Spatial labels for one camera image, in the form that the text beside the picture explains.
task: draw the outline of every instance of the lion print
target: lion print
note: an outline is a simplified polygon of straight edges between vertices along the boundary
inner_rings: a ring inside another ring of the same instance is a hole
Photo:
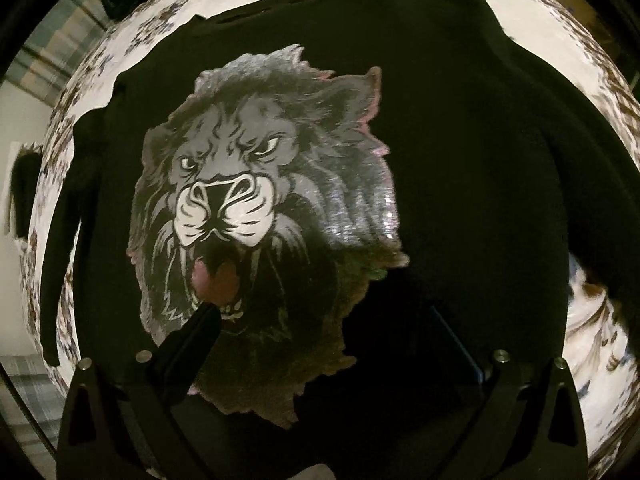
[[[195,389],[283,428],[307,382],[354,364],[342,320],[370,280],[408,262],[368,125],[381,70],[333,76],[302,50],[203,72],[146,133],[127,251],[158,344],[202,301],[221,311]]]

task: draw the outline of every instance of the silver bolt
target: silver bolt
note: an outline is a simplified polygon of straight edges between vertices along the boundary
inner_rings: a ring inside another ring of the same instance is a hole
[[[149,350],[141,350],[136,354],[136,361],[139,363],[148,363],[152,357],[153,354]]]
[[[89,368],[91,368],[92,364],[93,362],[91,361],[91,358],[85,357],[84,359],[80,359],[80,362],[78,363],[78,368],[80,368],[81,370],[88,370]]]
[[[508,363],[511,361],[511,356],[506,350],[496,350],[494,352],[494,359],[499,363]]]
[[[554,364],[556,365],[556,368],[558,368],[559,370],[566,370],[569,367],[566,361],[561,357],[556,357],[554,359]]]

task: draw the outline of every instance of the bed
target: bed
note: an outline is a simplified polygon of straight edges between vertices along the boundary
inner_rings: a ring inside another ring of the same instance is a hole
[[[30,232],[20,244],[24,314],[36,345],[40,339],[40,273],[49,225],[73,157],[76,120],[105,106],[119,73],[194,15],[205,18],[257,0],[149,0],[121,23],[111,24],[62,90],[42,148]],[[555,0],[486,0],[505,32],[561,72],[607,118],[640,171],[640,106],[620,71],[590,33]],[[47,367],[62,396],[81,358],[75,335],[73,257],[58,311],[61,365]],[[580,397],[590,458],[590,478],[604,475],[625,449],[640,422],[636,356],[627,345],[619,306],[604,283],[588,278],[570,255],[568,321],[563,356]]]

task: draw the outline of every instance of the checkered cloth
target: checkered cloth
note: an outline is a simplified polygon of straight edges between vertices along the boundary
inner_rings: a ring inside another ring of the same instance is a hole
[[[42,357],[37,354],[0,356],[0,362],[47,438],[54,447],[57,446],[65,399],[49,379]],[[41,443],[2,381],[0,414],[35,468],[46,480],[54,480],[56,463],[53,457]]]
[[[54,107],[86,53],[110,25],[100,0],[60,0],[31,33],[5,79]]]

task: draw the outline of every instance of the lion's tongue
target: lion's tongue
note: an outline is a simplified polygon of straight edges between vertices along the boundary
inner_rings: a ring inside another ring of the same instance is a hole
[[[200,301],[207,301],[218,307],[227,306],[235,300],[240,287],[236,264],[225,260],[212,276],[204,262],[196,260],[191,273],[191,285]]]

